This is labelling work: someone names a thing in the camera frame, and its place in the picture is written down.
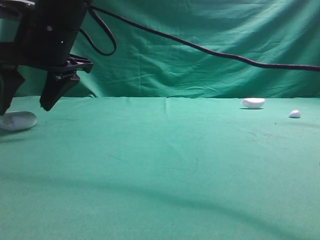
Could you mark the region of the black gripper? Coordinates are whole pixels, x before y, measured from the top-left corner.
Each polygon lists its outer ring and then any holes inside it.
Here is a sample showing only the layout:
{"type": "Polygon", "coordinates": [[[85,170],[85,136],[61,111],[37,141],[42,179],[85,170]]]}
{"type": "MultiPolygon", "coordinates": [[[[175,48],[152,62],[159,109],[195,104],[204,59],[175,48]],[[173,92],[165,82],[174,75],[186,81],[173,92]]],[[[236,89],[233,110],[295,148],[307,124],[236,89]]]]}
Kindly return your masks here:
{"type": "Polygon", "coordinates": [[[10,108],[25,82],[18,66],[48,71],[40,96],[49,112],[61,97],[80,82],[74,71],[90,72],[92,62],[71,54],[90,0],[2,0],[1,19],[18,22],[12,42],[0,44],[0,115],[10,108]],[[72,72],[59,76],[55,73],[72,72]]]}

